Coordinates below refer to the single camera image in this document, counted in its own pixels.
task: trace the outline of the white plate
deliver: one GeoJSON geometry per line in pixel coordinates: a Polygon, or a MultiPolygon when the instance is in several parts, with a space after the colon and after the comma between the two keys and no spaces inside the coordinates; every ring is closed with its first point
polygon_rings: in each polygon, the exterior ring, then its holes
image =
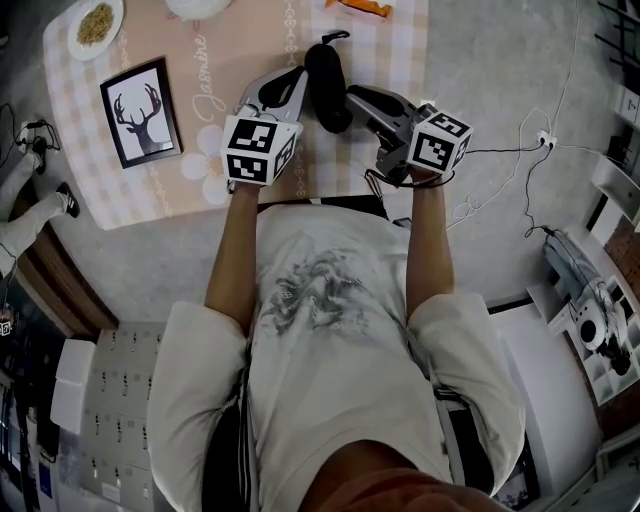
{"type": "Polygon", "coordinates": [[[116,38],[118,30],[120,30],[120,26],[122,25],[123,17],[123,0],[90,0],[86,4],[83,4],[80,9],[78,9],[75,18],[73,18],[73,22],[69,28],[69,34],[67,35],[67,43],[69,45],[71,55],[79,60],[95,59],[98,55],[104,52],[116,38]],[[107,32],[106,37],[99,43],[80,44],[78,42],[78,29],[80,28],[80,23],[87,14],[93,11],[101,3],[108,4],[113,9],[113,24],[111,25],[109,32],[107,32]]]}

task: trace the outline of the deer silhouette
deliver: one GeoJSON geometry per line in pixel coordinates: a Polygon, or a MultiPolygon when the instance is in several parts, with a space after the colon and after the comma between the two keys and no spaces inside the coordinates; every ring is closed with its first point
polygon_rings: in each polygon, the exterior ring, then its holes
{"type": "Polygon", "coordinates": [[[151,153],[156,153],[157,151],[162,151],[164,149],[164,145],[169,141],[164,142],[156,142],[149,136],[149,119],[153,116],[157,115],[160,112],[160,108],[162,107],[162,100],[158,97],[158,91],[156,91],[149,84],[144,84],[145,90],[149,95],[149,99],[151,100],[151,108],[152,111],[149,115],[144,113],[144,110],[140,109],[140,113],[142,114],[142,122],[136,123],[133,120],[133,115],[129,114],[129,121],[126,121],[122,115],[124,114],[124,108],[120,103],[120,98],[122,94],[118,96],[118,99],[113,103],[113,111],[116,114],[116,121],[118,124],[128,125],[127,131],[129,133],[133,133],[138,137],[138,142],[140,143],[140,149],[145,155],[149,155],[151,153]]]}

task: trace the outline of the concrete floor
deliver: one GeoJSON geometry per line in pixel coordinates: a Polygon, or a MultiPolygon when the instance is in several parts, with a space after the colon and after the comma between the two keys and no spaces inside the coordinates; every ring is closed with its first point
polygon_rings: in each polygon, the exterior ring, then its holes
{"type": "MultiPolygon", "coordinates": [[[[9,18],[12,41],[0,53],[0,98],[17,121],[42,117],[53,122],[42,62],[46,25],[74,0],[20,0],[9,18]]],[[[595,31],[608,32],[592,0],[580,0],[580,29],[574,73],[560,114],[561,144],[604,149],[618,126],[607,109],[616,69],[596,44],[595,31]]],[[[425,98],[475,126],[473,148],[513,148],[518,126],[533,107],[552,116],[573,51],[573,0],[433,0],[431,2],[425,98]]],[[[546,120],[531,117],[523,146],[535,143],[546,120]]],[[[2,148],[8,123],[0,124],[2,148]]],[[[516,178],[490,205],[452,228],[450,240],[459,285],[490,303],[522,296],[539,280],[542,235],[525,240],[526,171],[540,151],[522,158],[516,178]]],[[[0,169],[4,179],[11,162],[0,169]]],[[[517,155],[469,155],[447,187],[449,213],[469,194],[481,204],[513,171],[517,155]]],[[[531,182],[532,212],[538,223],[584,222],[597,196],[589,179],[596,158],[557,148],[531,182]]],[[[62,180],[77,191],[64,153],[48,157],[49,171],[36,178],[39,193],[62,180]]],[[[78,197],[84,206],[82,197],[78,197]]],[[[385,199],[392,218],[410,215],[410,198],[385,199]]],[[[210,212],[100,230],[88,210],[78,219],[53,221],[60,239],[96,292],[121,320],[163,321],[176,300],[202,301],[224,224],[225,212],[210,212]]]]}

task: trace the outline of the white flower print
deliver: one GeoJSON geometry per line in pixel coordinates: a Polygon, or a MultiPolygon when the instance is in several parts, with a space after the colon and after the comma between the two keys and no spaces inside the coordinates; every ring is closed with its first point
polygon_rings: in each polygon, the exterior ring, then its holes
{"type": "Polygon", "coordinates": [[[223,204],[228,197],[226,178],[213,173],[213,161],[220,157],[223,133],[215,124],[203,127],[196,139],[202,153],[186,153],[182,157],[182,175],[192,181],[204,178],[202,195],[209,204],[223,204]]]}

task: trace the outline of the table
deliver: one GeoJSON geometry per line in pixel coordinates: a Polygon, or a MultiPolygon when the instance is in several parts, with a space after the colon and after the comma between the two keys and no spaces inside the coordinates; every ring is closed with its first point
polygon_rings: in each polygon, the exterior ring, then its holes
{"type": "MultiPolygon", "coordinates": [[[[428,0],[398,0],[391,20],[370,23],[324,9],[324,0],[234,0],[211,19],[183,22],[160,0],[128,0],[122,28],[98,58],[80,62],[67,30],[80,3],[44,33],[44,62],[56,127],[71,171],[102,229],[228,205],[220,140],[247,85],[298,65],[333,29],[352,37],[336,48],[349,83],[391,89],[419,102],[424,85],[428,0]],[[109,132],[100,84],[165,56],[183,154],[123,170],[109,132]]],[[[307,114],[290,168],[262,202],[369,194],[363,179],[377,139],[363,128],[336,137],[307,114]]]]}

